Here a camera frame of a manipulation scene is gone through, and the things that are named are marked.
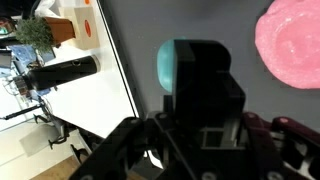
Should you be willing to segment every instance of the screw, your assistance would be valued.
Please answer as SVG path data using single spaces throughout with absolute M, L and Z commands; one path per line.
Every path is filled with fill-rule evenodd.
M 138 119 L 133 119 L 133 120 L 131 120 L 131 124 L 135 124 L 135 123 L 137 123 L 139 120 Z
M 93 180 L 93 177 L 91 175 L 85 175 L 85 176 L 82 176 L 80 180 Z
M 205 172 L 202 174 L 202 180 L 216 180 L 217 176 L 212 172 Z
M 285 124 L 285 123 L 288 123 L 289 120 L 287 118 L 280 118 L 280 122 Z
M 256 115 L 255 115 L 255 114 L 253 114 L 253 113 L 248 113 L 248 117 L 249 117 L 249 118 L 255 118 L 255 117 L 256 117 Z
M 268 173 L 268 180 L 283 180 L 283 177 L 278 172 L 270 171 Z
M 167 114 L 160 114 L 160 119 L 165 119 L 165 118 L 167 118 Z

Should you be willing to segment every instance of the potted plant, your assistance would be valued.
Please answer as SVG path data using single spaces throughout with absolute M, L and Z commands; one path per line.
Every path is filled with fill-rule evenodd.
M 16 38 L 45 53 L 51 51 L 52 46 L 59 47 L 62 42 L 75 38 L 75 33 L 68 19 L 34 17 L 18 22 Z

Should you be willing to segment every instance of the white table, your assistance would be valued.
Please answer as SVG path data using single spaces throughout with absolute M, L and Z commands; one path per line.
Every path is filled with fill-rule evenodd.
M 63 44 L 54 49 L 56 59 L 50 64 L 94 54 L 100 61 L 101 71 L 60 85 L 57 92 L 53 90 L 46 98 L 55 116 L 105 138 L 125 117 L 137 115 L 137 110 L 130 90 L 127 94 L 127 82 L 121 77 L 121 63 L 119 68 L 96 0 L 91 0 L 90 5 L 94 8 L 101 47 L 83 51 Z M 58 6 L 87 5 L 84 0 L 56 0 L 52 10 L 57 14 Z

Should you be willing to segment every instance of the green plant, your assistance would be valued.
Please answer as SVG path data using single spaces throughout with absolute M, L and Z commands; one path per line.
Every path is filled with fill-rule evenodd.
M 53 45 L 51 29 L 46 20 L 40 17 L 20 20 L 16 38 L 23 44 L 31 45 L 40 53 L 51 51 Z

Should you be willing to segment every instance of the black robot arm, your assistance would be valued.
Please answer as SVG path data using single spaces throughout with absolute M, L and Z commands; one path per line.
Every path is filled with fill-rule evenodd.
M 123 120 L 71 180 L 126 179 L 148 150 L 162 162 L 159 180 L 320 179 L 320 135 L 288 117 L 270 123 L 243 112 L 221 44 L 177 40 L 175 50 L 165 110 Z

